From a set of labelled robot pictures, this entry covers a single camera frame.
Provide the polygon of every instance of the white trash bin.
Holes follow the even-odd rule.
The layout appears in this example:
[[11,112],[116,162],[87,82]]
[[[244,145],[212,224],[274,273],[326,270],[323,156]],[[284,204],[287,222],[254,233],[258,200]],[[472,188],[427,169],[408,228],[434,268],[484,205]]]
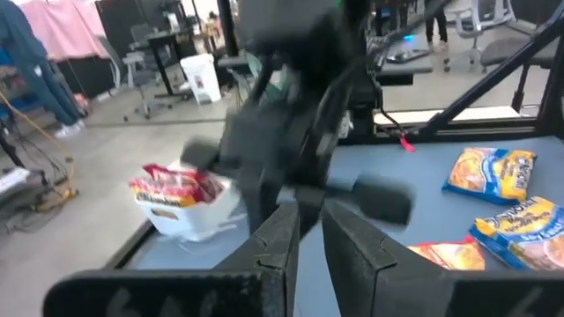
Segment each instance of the white trash bin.
[[182,58],[180,65],[198,105],[221,100],[218,77],[213,67],[213,55],[201,54]]

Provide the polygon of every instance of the person's leg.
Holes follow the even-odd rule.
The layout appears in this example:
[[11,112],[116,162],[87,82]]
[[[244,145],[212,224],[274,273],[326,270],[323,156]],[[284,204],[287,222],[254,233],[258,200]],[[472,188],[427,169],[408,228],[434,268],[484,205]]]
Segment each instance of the person's leg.
[[441,44],[445,46],[449,43],[449,36],[447,35],[447,16],[444,14],[444,10],[437,13],[437,25],[439,26],[439,36],[441,38]]
[[425,21],[425,35],[427,36],[427,43],[430,46],[433,45],[433,28],[434,28],[434,18],[428,18]]
[[61,87],[58,80],[56,80],[55,74],[53,73],[48,61],[40,63],[40,67],[43,80],[45,80],[51,94],[55,96],[55,99],[58,101],[59,105],[61,105],[64,112],[66,112],[73,120],[77,122],[80,121],[81,115],[76,105],[71,100],[72,96],[69,96],[69,94]]
[[376,9],[375,15],[375,28],[376,28],[376,36],[383,36],[383,17],[382,17],[382,9]]
[[407,15],[408,15],[408,6],[402,5],[399,7],[399,27],[406,27],[407,26]]
[[26,85],[31,92],[34,92],[39,102],[63,125],[63,128],[56,133],[57,136],[67,136],[74,131],[77,123],[76,118],[67,114],[59,105],[55,96],[51,93],[41,74],[35,70],[37,66],[32,64],[17,65],[19,75],[26,81]]

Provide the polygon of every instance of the person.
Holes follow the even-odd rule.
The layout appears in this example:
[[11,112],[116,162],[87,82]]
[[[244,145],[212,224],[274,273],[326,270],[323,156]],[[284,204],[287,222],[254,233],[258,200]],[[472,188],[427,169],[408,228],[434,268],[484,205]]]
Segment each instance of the person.
[[[425,0],[425,5],[429,5],[432,0]],[[444,9],[441,9],[437,14],[429,18],[425,22],[425,31],[427,36],[427,43],[429,44],[429,49],[435,50],[433,43],[434,35],[434,21],[437,20],[437,25],[439,26],[439,45],[437,49],[443,51],[449,48],[449,36],[447,35],[447,16],[444,14]]]
[[0,0],[0,47],[10,56],[30,90],[63,125],[55,136],[77,134],[84,127],[80,112],[55,78],[47,50],[33,35],[24,12],[11,0]]
[[219,17],[213,11],[210,11],[208,15],[208,23],[212,25],[213,31],[215,32],[215,36],[218,38],[221,37],[221,22],[219,21]]

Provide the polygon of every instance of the table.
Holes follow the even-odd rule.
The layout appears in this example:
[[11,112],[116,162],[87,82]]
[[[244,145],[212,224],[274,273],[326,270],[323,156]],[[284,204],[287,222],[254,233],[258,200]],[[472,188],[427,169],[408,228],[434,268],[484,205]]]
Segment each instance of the table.
[[159,73],[162,77],[163,83],[165,83],[165,87],[167,88],[167,94],[164,95],[155,95],[155,98],[166,98],[170,96],[184,96],[186,92],[175,92],[173,87],[170,85],[170,81],[168,80],[167,70],[165,69],[165,65],[163,64],[162,60],[160,59],[159,55],[159,48],[163,46],[172,47],[174,53],[176,54],[176,58],[180,61],[182,52],[180,49],[180,45],[178,44],[178,36],[187,35],[187,31],[180,31],[180,32],[157,32],[152,33],[147,36],[147,42],[149,43],[149,47],[151,48],[152,54],[155,56],[155,62],[157,63],[157,67],[159,68]]
[[[401,44],[396,45],[389,51],[389,55],[394,55],[399,50],[408,49],[429,49],[429,46],[427,44],[427,40],[425,40],[423,36],[417,35],[412,39],[405,40]],[[405,76],[426,74],[430,72],[433,72],[433,63],[431,61],[431,56],[429,55],[403,64],[385,63],[380,75]]]
[[[421,36],[416,36],[411,40],[403,41],[390,50],[390,55],[395,54],[398,50],[406,49],[427,49],[427,41]],[[218,61],[219,67],[236,68],[247,65],[247,59],[244,56],[224,57]],[[381,76],[412,76],[414,74],[425,74],[433,71],[433,63],[431,56],[421,57],[419,59],[403,64],[385,63],[382,67]]]
[[[391,238],[405,246],[421,242],[458,241],[464,238],[476,217],[491,217],[507,207],[450,192],[441,192],[456,158],[466,146],[491,146],[534,151],[538,160],[529,186],[530,195],[540,195],[564,205],[561,180],[564,145],[556,137],[517,141],[458,144],[417,144],[414,153],[398,145],[338,148],[330,177],[350,183],[360,173],[378,173],[412,184],[417,193],[412,221],[404,230],[373,222]],[[223,232],[204,243],[183,243],[157,235],[149,238],[126,267],[128,269],[208,269],[233,252],[248,237],[245,221],[235,230]],[[337,300],[324,258],[320,225],[300,244],[296,308],[298,316],[337,317]],[[490,254],[484,254],[490,270],[505,269]]]

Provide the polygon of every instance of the wall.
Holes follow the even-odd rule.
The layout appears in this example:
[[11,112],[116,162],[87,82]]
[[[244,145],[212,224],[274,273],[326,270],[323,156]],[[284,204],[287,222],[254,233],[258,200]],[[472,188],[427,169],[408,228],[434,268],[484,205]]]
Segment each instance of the wall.
[[[217,0],[194,0],[196,4],[197,14],[200,19],[206,21],[213,11],[215,14],[219,14],[218,2]],[[194,15],[194,7],[192,6],[192,0],[182,0],[182,5],[186,11],[186,15]]]

